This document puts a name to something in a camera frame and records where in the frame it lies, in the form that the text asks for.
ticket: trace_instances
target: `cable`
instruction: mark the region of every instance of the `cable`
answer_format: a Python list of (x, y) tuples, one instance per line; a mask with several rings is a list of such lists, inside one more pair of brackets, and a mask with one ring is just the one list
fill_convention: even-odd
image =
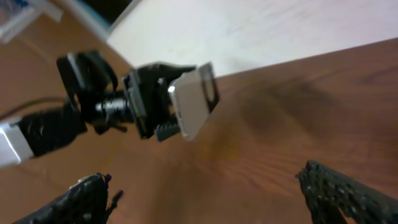
[(4, 120), (7, 117), (13, 115), (14, 113), (16, 113), (18, 111), (21, 111), (23, 109), (26, 109), (26, 108), (28, 108), (30, 106), (37, 105), (37, 104), (40, 104), (40, 103), (50, 103), (50, 102), (62, 102), (62, 103), (64, 103), (65, 102), (65, 98), (62, 98), (62, 97), (44, 97), (44, 98), (39, 98), (39, 99), (36, 99), (36, 100), (25, 102), (25, 103), (17, 106), (16, 108), (13, 108), (13, 109), (5, 112), (4, 114), (0, 115), (0, 121)]

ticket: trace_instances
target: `black cable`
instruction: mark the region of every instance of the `black cable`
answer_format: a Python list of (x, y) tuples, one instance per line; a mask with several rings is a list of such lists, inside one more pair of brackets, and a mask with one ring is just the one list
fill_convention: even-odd
[(5, 112), (4, 114), (0, 115), (0, 121), (6, 119), (7, 117), (15, 114), (18, 111), (21, 111), (23, 109), (26, 109), (30, 106), (36, 105), (36, 104), (40, 104), (40, 103), (50, 103), (50, 102), (62, 102), (64, 103), (66, 101), (65, 98), (62, 97), (44, 97), (44, 98), (39, 98), (36, 100), (32, 100), (32, 101), (28, 101), (25, 102), (19, 106), (17, 106), (16, 108), (13, 108), (7, 112)]

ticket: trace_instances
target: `brown floor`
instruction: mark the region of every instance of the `brown floor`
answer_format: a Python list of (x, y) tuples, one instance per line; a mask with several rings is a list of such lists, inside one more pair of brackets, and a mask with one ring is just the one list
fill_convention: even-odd
[[(52, 85), (62, 94), (57, 74), (48, 77), (18, 89), (26, 94), (18, 100), (51, 95)], [(309, 159), (398, 198), (398, 39), (218, 84), (221, 102), (194, 141), (140, 141), (134, 126), (127, 134), (91, 130), (65, 149), (0, 170), (7, 201), (0, 222), (103, 172), (113, 176), (111, 194), (126, 193), (110, 223), (310, 223), (294, 178)]]

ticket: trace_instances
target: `robotic arm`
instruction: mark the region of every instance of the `robotic arm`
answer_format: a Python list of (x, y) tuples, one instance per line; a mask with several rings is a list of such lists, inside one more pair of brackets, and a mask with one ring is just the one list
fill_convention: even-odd
[[(98, 134), (110, 128), (126, 132), (123, 125), (135, 123), (141, 139), (161, 142), (179, 132), (191, 139), (219, 101), (209, 63), (198, 69), (166, 63), (134, 69), (122, 77), (123, 90), (98, 51), (68, 54), (57, 66), (67, 91), (64, 105), (0, 124), (0, 167), (67, 146), (87, 131), (86, 124)], [(187, 111), (189, 100), (195, 112)]]

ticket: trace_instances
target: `white rectangular object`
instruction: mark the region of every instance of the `white rectangular object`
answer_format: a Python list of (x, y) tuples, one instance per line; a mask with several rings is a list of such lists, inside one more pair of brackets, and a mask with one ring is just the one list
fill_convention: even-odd
[(142, 0), (108, 44), (131, 65), (212, 61), (217, 76), (398, 37), (396, 0)]

